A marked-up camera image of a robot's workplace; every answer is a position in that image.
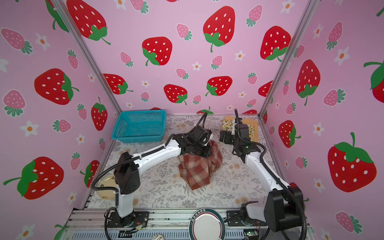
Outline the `red plaid skirt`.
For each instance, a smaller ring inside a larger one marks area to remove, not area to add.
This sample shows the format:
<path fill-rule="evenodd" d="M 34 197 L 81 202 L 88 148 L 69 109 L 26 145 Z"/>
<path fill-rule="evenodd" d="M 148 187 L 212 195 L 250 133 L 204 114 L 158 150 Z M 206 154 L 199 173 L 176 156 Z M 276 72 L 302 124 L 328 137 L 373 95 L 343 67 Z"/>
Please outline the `red plaid skirt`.
<path fill-rule="evenodd" d="M 180 176 L 191 190 L 209 185 L 214 172 L 222 166 L 223 157 L 218 143 L 210 141 L 209 146 L 212 147 L 212 155 L 208 158 L 195 155 L 178 156 Z"/>

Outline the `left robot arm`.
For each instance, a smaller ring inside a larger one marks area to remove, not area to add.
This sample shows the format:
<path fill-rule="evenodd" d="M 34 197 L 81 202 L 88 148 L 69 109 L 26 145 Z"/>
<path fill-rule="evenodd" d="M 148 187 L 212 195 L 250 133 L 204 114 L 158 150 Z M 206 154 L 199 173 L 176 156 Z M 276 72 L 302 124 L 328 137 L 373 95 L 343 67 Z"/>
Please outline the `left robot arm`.
<path fill-rule="evenodd" d="M 166 143 L 139 154 L 122 154 L 114 170 L 118 186 L 117 213 L 125 218 L 134 212 L 134 192 L 141 185 L 141 176 L 157 164 L 182 155 L 207 158 L 212 155 L 211 130 L 194 126 L 188 133 L 172 134 Z"/>

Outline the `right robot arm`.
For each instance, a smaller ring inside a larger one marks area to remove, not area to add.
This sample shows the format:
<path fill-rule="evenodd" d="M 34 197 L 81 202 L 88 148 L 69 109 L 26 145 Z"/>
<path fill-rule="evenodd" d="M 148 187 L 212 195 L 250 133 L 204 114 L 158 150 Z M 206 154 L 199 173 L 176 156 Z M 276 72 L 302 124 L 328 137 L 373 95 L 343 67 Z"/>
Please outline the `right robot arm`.
<path fill-rule="evenodd" d="M 242 205 L 243 221 L 262 221 L 273 232 L 301 227 L 300 238 L 304 239 L 307 234 L 307 218 L 303 193 L 300 188 L 285 182 L 264 160 L 267 149 L 250 140 L 248 126 L 235 124 L 231 131 L 222 130 L 220 142 L 234 147 L 233 155 L 238 156 L 257 175 L 268 194 L 264 205 L 256 202 Z"/>

